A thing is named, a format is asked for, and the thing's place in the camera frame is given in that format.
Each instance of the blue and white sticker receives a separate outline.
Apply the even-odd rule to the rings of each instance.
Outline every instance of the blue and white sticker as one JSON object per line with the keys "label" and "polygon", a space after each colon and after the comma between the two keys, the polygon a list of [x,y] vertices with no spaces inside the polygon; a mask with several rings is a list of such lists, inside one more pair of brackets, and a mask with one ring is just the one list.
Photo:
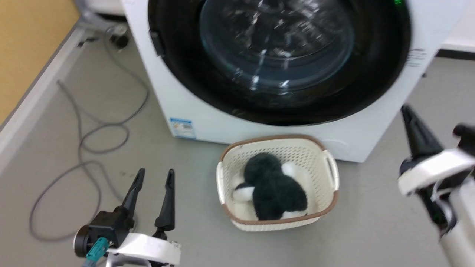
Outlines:
{"label": "blue and white sticker", "polygon": [[190,120],[170,118],[173,135],[180,138],[196,139],[193,123]]}

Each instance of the washing machine drum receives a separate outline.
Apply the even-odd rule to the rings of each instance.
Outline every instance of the washing machine drum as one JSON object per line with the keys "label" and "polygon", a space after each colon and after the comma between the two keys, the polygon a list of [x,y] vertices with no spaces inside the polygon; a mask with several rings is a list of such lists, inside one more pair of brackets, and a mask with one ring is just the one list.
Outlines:
{"label": "washing machine drum", "polygon": [[181,83],[272,125],[325,123],[376,101],[408,55],[408,13],[400,0],[149,2],[152,39]]}

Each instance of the teal connector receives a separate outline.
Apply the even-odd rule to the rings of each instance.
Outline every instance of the teal connector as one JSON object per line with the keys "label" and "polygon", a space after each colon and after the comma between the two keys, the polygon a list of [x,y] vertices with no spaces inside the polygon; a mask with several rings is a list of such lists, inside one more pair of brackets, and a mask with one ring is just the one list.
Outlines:
{"label": "teal connector", "polygon": [[95,267],[95,264],[100,258],[102,258],[102,256],[105,255],[108,249],[109,241],[107,241],[105,238],[99,238],[92,246],[91,250],[87,253],[86,261],[83,264],[83,267]]}

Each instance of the laundry basket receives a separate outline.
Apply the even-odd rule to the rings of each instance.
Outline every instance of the laundry basket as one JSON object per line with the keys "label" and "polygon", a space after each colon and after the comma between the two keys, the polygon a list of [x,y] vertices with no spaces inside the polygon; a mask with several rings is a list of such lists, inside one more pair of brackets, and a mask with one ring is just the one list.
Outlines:
{"label": "laundry basket", "polygon": [[[243,172],[247,161],[258,153],[270,153],[281,163],[293,162],[307,172],[308,214],[277,220],[246,220],[234,212],[231,179]],[[219,201],[231,222],[243,231],[274,231],[303,226],[328,213],[338,199],[339,175],[335,159],[315,138],[308,135],[279,135],[245,140],[227,147],[216,168]]]}

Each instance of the white basket handle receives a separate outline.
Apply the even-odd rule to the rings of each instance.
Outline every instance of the white basket handle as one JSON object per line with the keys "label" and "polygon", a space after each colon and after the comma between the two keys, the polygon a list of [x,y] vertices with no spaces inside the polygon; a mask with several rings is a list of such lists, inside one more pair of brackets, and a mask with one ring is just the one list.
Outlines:
{"label": "white basket handle", "polygon": [[323,154],[325,155],[330,167],[330,171],[332,172],[333,186],[335,190],[338,190],[340,188],[340,174],[338,173],[338,167],[336,165],[335,158],[333,158],[332,154],[330,154],[328,150],[324,150]]}
{"label": "white basket handle", "polygon": [[219,162],[216,166],[216,185],[218,186],[219,202],[224,204],[224,175],[223,175],[223,162]]}

